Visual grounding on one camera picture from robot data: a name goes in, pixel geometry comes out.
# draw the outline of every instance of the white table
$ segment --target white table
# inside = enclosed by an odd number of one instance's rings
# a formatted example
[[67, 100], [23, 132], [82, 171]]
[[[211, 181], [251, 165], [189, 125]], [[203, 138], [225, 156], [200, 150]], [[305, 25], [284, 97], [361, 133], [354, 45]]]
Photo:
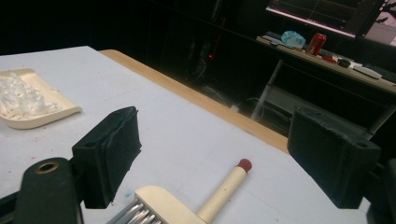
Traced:
[[243, 158], [253, 168], [214, 223], [367, 223], [369, 203], [337, 209], [293, 158], [89, 47], [0, 56], [0, 70], [33, 68], [82, 112], [31, 130], [0, 122], [0, 197], [20, 188], [30, 165], [71, 159], [71, 147], [114, 110], [139, 110], [142, 152], [106, 210], [81, 205], [86, 223], [106, 223], [146, 185], [169, 190], [197, 212]]

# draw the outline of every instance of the metal bristles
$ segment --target metal bristles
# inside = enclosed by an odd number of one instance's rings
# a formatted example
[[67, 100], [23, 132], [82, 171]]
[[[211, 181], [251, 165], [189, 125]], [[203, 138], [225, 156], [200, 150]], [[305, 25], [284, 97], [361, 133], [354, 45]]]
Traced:
[[143, 203], [135, 200], [107, 224], [162, 224]]

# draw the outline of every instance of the blue object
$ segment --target blue object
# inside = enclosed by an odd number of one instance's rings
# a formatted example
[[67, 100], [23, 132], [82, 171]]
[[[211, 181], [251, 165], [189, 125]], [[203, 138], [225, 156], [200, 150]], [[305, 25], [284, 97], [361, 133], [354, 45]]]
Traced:
[[283, 44], [299, 49], [302, 49], [305, 44], [305, 39], [295, 31], [286, 31], [281, 40]]

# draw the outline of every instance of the white tray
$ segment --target white tray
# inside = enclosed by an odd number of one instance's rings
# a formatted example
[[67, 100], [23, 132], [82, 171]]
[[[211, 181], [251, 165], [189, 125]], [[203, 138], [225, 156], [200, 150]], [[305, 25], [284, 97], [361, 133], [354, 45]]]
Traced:
[[44, 79], [42, 79], [35, 72], [35, 70], [31, 68], [7, 70], [0, 72], [0, 76], [9, 77], [10, 73], [16, 74], [17, 76], [21, 77], [23, 82], [31, 85], [36, 90], [40, 90], [40, 94], [44, 97], [46, 102], [56, 103], [62, 109], [51, 114], [34, 116], [30, 118], [28, 117], [23, 119], [8, 119], [0, 114], [0, 117], [3, 119], [7, 126], [14, 129], [32, 129], [53, 122], [57, 119], [65, 118], [82, 110], [81, 107], [74, 105], [64, 96], [62, 96], [56, 89], [52, 88]]

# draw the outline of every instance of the red bottle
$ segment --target red bottle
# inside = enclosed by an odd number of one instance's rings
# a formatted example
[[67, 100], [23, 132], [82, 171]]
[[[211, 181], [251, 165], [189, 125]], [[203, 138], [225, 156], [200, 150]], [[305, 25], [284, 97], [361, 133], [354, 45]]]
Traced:
[[315, 34], [308, 47], [306, 47], [305, 53], [317, 56], [325, 41], [326, 35]]

